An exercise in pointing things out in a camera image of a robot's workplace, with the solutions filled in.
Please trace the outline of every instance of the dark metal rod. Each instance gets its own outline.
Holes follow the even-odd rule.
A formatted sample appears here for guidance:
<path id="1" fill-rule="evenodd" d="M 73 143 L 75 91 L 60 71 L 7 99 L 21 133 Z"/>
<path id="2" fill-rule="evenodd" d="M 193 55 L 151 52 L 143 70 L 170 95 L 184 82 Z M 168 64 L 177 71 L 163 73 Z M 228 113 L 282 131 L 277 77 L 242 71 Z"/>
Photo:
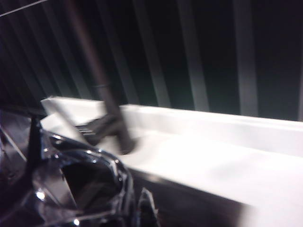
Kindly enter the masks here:
<path id="1" fill-rule="evenodd" d="M 115 115 L 121 121 L 121 126 L 117 131 L 117 136 L 120 143 L 121 153 L 126 154 L 134 148 L 134 142 L 129 137 L 120 108 L 115 102 L 110 87 L 102 86 L 109 84 L 109 80 L 107 78 L 104 66 L 98 57 L 96 48 L 94 47 L 92 39 L 89 36 L 86 25 L 83 23 L 83 19 L 81 18 L 77 6 L 75 5 L 75 1 L 67 0 L 65 1 L 65 4 L 67 7 L 71 24 L 73 26 L 75 34 L 78 37 L 78 40 L 85 55 L 86 61 L 92 72 L 92 75 L 94 76 L 97 84 L 100 85 L 98 87 L 98 93 L 105 102 L 107 112 Z"/>

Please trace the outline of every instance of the dark wall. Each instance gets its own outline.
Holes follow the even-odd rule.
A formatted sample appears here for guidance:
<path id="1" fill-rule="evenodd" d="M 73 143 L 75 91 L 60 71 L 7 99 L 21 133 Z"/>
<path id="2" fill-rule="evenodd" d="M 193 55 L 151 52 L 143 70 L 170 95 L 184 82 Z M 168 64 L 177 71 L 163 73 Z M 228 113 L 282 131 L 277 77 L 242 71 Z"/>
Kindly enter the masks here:
<path id="1" fill-rule="evenodd" d="M 119 104 L 302 120 L 302 1 L 76 2 Z M 1 105 L 99 99 L 63 0 L 0 17 L 0 72 Z"/>

